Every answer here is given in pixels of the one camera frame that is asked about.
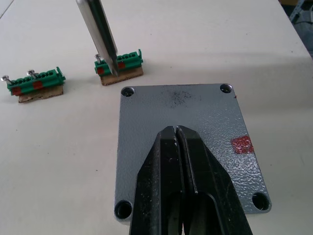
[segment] connector terminal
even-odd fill
[[[12,80],[10,81],[11,84],[7,83],[7,88],[11,92],[11,95],[20,96],[42,88],[63,85],[66,79],[59,67],[57,67],[57,70],[28,74],[30,76]]]
[[[97,59],[97,61],[94,62],[94,70],[96,71],[96,74],[100,77],[110,75],[111,72],[108,64],[104,60],[100,60],[100,63],[98,61],[99,60]],[[141,63],[143,63],[143,60],[140,49],[138,54],[135,51],[117,57],[117,64],[120,72],[141,67]]]

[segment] screw head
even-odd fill
[[[7,81],[7,80],[9,80],[9,76],[8,76],[8,75],[2,76],[2,78],[1,78],[1,81],[2,81],[2,82],[3,82],[3,81]]]
[[[29,71],[27,71],[27,75],[28,75],[28,76],[31,76],[31,75],[33,75],[34,73],[35,73],[34,70],[29,70]]]

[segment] cardboard piece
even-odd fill
[[[63,85],[46,87],[28,94],[20,95],[19,103],[30,102],[37,99],[47,99],[62,94],[63,94]]]
[[[100,77],[101,79],[101,83],[103,86],[107,86],[113,83],[117,83],[117,82],[121,82],[127,79],[131,79],[134,77],[139,77],[143,75],[143,70],[142,67],[138,67],[135,69],[131,69],[131,70],[127,70],[127,71],[123,71],[120,73],[120,75],[118,77],[114,76],[114,75],[107,75],[107,76],[102,76]]]

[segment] textured gray paint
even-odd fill
[[[231,140],[248,134],[234,91],[223,93],[221,84],[133,87],[121,95],[115,204],[134,202],[137,173],[157,133],[166,126],[196,130],[229,173],[245,213],[262,213],[252,195],[266,189],[254,153],[235,154]]]

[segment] white table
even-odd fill
[[[74,0],[15,0],[0,20],[0,72],[59,66],[62,96],[18,104],[0,84],[0,234],[126,235],[113,217],[120,90],[230,83],[272,200],[254,235],[311,234],[313,62],[276,0],[108,0],[120,54],[144,76],[102,87]]]

